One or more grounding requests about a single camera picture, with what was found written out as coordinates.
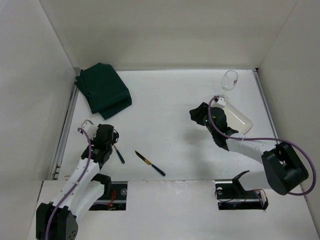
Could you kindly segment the gold fork green handle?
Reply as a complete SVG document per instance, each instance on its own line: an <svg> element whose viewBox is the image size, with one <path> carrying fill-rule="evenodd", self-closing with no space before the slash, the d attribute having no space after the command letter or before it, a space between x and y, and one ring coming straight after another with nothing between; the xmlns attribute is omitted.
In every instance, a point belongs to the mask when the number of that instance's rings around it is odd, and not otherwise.
<svg viewBox="0 0 320 240"><path fill-rule="evenodd" d="M116 145L114 145L113 147L114 147L114 149L115 149L115 151L116 151L116 153L117 153L117 155L118 155L118 157L119 157L119 159L120 159L121 163L122 163L122 164L125 164L126 162L125 162L125 160L124 160L124 158L123 158L122 154L120 153L120 151L119 151L119 150L118 150L118 148L116 147Z"/></svg>

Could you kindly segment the dark green cloth napkin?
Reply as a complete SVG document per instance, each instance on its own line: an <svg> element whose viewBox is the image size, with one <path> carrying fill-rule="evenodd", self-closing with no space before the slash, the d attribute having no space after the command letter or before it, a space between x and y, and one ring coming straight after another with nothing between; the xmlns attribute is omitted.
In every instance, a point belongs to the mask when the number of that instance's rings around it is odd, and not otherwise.
<svg viewBox="0 0 320 240"><path fill-rule="evenodd" d="M110 64L99 62L81 70L74 85L87 100L91 113L105 120L132 105L129 89Z"/></svg>

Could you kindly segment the clear wine glass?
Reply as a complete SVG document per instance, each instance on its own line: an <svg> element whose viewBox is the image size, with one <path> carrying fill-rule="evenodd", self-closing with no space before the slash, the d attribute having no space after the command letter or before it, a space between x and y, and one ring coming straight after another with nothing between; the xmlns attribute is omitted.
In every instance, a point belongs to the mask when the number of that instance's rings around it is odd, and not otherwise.
<svg viewBox="0 0 320 240"><path fill-rule="evenodd" d="M238 82L238 78L239 78L239 75L235 70L226 71L220 81L221 91L218 95L227 101L228 100L227 92L230 92L235 88Z"/></svg>

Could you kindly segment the gold knife green handle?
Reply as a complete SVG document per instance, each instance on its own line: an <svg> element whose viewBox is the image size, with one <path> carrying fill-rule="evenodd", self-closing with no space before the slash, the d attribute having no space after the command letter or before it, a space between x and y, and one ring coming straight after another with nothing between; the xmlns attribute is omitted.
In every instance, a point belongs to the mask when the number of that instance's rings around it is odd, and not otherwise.
<svg viewBox="0 0 320 240"><path fill-rule="evenodd" d="M138 151L134 151L135 154L142 160L144 161L147 165L151 166L152 168L154 168L161 176L165 177L166 173L164 171L162 171L160 168L158 168L156 165L154 165L153 163L151 163L147 158L145 158L143 155L141 155Z"/></svg>

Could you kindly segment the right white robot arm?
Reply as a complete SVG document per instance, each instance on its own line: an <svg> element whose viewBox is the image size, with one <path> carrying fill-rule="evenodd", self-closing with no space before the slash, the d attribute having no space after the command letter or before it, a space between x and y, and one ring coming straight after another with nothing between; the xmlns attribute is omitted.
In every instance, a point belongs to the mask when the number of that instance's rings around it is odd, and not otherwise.
<svg viewBox="0 0 320 240"><path fill-rule="evenodd" d="M228 126L222 108L209 106L205 102L190 110L189 114L192 121L208 129L218 147L261 163L267 186L276 193L289 194L309 178L306 167L291 144L284 141L268 144L263 140L245 140L244 135Z"/></svg>

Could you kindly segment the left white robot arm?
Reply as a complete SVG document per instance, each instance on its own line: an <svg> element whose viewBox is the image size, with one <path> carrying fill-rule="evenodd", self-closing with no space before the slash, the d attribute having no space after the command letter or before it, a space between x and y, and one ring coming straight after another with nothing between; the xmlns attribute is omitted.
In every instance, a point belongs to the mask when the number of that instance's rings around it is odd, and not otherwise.
<svg viewBox="0 0 320 240"><path fill-rule="evenodd" d="M85 120L77 130L85 136L87 147L64 187L50 202L37 207L38 240L74 240L80 219L96 200L111 192L111 178L100 170L109 160L119 133L110 124L95 125L90 120Z"/></svg>

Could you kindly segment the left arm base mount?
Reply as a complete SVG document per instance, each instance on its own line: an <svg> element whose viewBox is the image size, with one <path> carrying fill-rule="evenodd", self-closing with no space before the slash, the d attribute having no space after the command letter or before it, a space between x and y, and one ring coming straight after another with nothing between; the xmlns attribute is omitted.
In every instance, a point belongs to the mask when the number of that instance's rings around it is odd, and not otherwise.
<svg viewBox="0 0 320 240"><path fill-rule="evenodd" d="M104 194L89 208L90 211L125 211L127 207L128 182L112 182L109 195Z"/></svg>

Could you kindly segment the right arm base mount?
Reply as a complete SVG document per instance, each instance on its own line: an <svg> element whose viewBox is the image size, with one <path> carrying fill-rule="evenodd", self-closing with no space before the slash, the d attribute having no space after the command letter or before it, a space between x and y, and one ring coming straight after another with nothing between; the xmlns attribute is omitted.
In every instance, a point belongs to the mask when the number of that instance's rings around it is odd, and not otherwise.
<svg viewBox="0 0 320 240"><path fill-rule="evenodd" d="M243 171L232 179L215 181L214 196L220 211L263 210L269 206L269 200L263 189L245 190L239 179L248 173Z"/></svg>

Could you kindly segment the white rectangular plate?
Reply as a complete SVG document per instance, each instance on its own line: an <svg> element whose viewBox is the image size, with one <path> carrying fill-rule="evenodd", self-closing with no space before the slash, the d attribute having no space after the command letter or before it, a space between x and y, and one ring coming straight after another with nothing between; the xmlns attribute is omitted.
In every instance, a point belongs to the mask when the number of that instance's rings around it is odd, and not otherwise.
<svg viewBox="0 0 320 240"><path fill-rule="evenodd" d="M228 126L237 130L240 134L245 135L253 127L253 123L228 101L225 101L223 111Z"/></svg>

